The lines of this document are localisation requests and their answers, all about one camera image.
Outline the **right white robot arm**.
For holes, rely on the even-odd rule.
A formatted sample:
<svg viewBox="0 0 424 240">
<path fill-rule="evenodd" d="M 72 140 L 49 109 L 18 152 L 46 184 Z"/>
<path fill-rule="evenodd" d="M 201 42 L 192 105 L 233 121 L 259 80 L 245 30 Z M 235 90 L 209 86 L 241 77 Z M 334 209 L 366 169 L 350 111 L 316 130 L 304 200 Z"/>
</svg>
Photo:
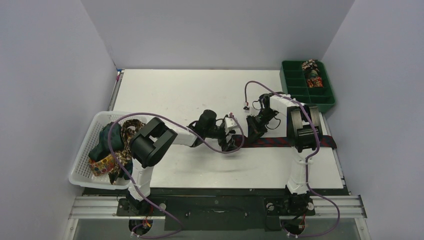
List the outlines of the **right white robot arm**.
<svg viewBox="0 0 424 240">
<path fill-rule="evenodd" d="M 257 115 L 246 117 L 248 144 L 256 144 L 268 132 L 268 124 L 278 114 L 286 117 L 286 137 L 293 151 L 293 162 L 286 188 L 290 195 L 282 199 L 283 209 L 294 214 L 302 207 L 297 195 L 307 194 L 309 159 L 315 155 L 323 137 L 319 109 L 315 104 L 298 102 L 283 94 L 264 93 L 259 99 Z"/>
</svg>

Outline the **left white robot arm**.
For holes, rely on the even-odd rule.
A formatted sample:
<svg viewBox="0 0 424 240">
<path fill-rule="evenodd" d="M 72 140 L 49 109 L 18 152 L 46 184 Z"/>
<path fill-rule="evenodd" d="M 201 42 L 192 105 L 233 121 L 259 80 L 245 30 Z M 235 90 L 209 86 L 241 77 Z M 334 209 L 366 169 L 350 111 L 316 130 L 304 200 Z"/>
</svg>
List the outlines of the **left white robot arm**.
<svg viewBox="0 0 424 240">
<path fill-rule="evenodd" d="M 146 199 L 151 193 L 151 180 L 154 166 L 165 156 L 172 145 L 196 148 L 206 143 L 206 139 L 216 140 L 218 153 L 229 154 L 240 149 L 232 136 L 241 126 L 232 113 L 218 119 L 217 114 L 204 110 L 200 117 L 187 126 L 153 115 L 129 141 L 132 157 L 131 184 L 128 188 L 129 208 L 136 215 L 143 215 L 149 209 Z"/>
</svg>

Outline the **red navy striped tie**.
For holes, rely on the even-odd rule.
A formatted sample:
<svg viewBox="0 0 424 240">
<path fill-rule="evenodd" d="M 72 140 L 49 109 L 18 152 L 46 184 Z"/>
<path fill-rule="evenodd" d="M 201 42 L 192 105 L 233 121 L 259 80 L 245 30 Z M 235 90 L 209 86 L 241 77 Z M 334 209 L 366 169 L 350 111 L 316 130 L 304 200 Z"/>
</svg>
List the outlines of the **red navy striped tie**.
<svg viewBox="0 0 424 240">
<path fill-rule="evenodd" d="M 287 148 L 292 146 L 287 137 L 262 137 L 253 143 L 248 143 L 247 137 L 244 139 L 242 148 Z M 337 144 L 332 136 L 324 135 L 320 141 L 320 147 L 337 149 Z"/>
</svg>

